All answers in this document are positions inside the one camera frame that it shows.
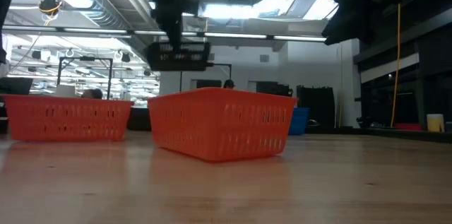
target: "plastic basket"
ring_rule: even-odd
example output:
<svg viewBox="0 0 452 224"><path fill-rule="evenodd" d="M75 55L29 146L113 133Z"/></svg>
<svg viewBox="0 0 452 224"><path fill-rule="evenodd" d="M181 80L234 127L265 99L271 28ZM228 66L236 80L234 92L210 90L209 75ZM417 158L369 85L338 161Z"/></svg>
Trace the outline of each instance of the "plastic basket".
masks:
<svg viewBox="0 0 452 224"><path fill-rule="evenodd" d="M294 98L202 88L148 101L155 144L208 161L284 150Z"/></svg>
<svg viewBox="0 0 452 224"><path fill-rule="evenodd" d="M120 141L132 102L3 95L11 137L20 141Z"/></svg>
<svg viewBox="0 0 452 224"><path fill-rule="evenodd" d="M294 108L292 121L290 122L289 135L302 135L306 130L309 108Z"/></svg>

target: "ceiling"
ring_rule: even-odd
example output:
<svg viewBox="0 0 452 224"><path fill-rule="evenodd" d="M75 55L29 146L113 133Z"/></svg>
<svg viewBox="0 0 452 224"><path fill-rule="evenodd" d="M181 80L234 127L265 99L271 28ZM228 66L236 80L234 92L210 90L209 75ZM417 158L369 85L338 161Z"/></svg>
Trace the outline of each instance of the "ceiling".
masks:
<svg viewBox="0 0 452 224"><path fill-rule="evenodd" d="M40 12L37 5L42 0L13 0L5 24L9 25L44 25L49 17ZM93 12L85 0L62 0L57 17L48 22L54 27L98 28L99 23L93 19ZM95 0L101 6L108 8L110 16L117 18L123 28L127 29L155 29L153 19L150 18L151 0ZM270 34L270 35L300 35L321 36L327 20L334 14L337 4L333 0L248 0L247 4L236 4L235 0L200 0L204 8L201 18L184 17L184 27L188 31L208 31L213 33L242 33L242 34ZM28 50L36 41L30 52ZM148 98L158 94L159 75L144 76L148 65L140 58L139 50L154 41L154 37L134 36L130 40L102 37L59 37L36 35L9 35L8 43L12 48L12 66L17 67L10 72L10 76L34 76L34 93L52 94L55 87L58 57L67 52L73 57L90 55L97 58L113 58L114 96L128 92L134 100ZM278 49L280 42L263 40L236 40L215 38L209 40L213 45L230 46L268 46ZM33 59L32 51L41 51L45 59ZM129 63L121 62L121 55L130 53ZM102 68L104 64L95 62L87 64L84 61L73 61L79 67ZM35 67L37 72L29 72L28 68ZM79 91L85 88L103 88L108 76L106 69L90 69L89 76L80 75L75 68L66 68L63 72L66 83L73 83L69 77L88 77L87 81L77 82ZM122 79L137 78L129 84Z"/></svg>

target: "orange basket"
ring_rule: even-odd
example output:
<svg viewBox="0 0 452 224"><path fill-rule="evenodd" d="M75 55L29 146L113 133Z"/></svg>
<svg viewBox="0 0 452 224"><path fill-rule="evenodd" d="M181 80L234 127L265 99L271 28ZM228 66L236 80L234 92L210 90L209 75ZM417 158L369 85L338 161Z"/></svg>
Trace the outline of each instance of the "orange basket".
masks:
<svg viewBox="0 0 452 224"><path fill-rule="evenodd" d="M148 101L155 144L208 161L284 150L296 99L202 88Z"/></svg>
<svg viewBox="0 0 452 224"><path fill-rule="evenodd" d="M132 102L2 95L20 141L121 141Z"/></svg>

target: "wooden surface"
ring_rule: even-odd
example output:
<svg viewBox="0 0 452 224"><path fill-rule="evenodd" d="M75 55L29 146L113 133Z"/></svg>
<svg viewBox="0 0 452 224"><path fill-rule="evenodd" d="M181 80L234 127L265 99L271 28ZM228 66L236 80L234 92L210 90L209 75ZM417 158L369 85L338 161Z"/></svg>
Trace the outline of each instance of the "wooden surface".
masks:
<svg viewBox="0 0 452 224"><path fill-rule="evenodd" d="M125 143L0 141L1 224L452 223L452 146L291 138L225 164Z"/></svg>

